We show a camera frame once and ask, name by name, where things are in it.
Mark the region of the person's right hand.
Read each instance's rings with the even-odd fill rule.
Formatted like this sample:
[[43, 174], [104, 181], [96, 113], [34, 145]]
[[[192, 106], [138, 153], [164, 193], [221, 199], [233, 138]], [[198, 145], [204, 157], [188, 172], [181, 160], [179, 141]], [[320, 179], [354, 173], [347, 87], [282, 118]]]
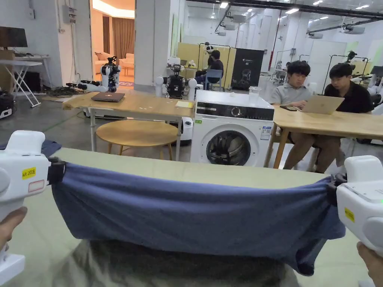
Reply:
[[357, 243], [359, 256], [364, 261], [368, 275], [376, 287], [383, 286], [383, 258], [376, 252], [367, 248], [361, 241]]

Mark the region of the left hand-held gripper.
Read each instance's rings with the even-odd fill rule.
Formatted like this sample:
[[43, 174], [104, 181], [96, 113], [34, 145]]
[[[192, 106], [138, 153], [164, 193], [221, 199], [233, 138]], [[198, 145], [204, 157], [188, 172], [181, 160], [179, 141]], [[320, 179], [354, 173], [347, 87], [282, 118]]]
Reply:
[[45, 134], [17, 130], [0, 152], [0, 220], [23, 207], [26, 197], [42, 193], [47, 186], [62, 181], [65, 162], [43, 154]]

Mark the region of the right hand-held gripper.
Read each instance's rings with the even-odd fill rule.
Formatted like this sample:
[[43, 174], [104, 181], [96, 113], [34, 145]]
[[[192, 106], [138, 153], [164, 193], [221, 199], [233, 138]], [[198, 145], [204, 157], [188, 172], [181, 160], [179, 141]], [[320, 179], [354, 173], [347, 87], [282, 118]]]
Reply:
[[338, 217], [367, 248], [383, 255], [383, 166], [375, 156], [344, 161], [345, 174], [330, 177], [327, 199]]

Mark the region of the person's left hand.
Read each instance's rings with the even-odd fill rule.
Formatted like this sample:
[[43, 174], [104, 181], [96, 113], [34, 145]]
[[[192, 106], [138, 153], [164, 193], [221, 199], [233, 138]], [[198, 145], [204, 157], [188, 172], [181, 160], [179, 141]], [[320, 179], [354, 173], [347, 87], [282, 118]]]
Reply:
[[12, 239], [14, 229], [23, 221], [27, 214], [27, 207], [22, 206], [17, 210], [10, 212], [0, 223], [0, 250], [7, 246]]

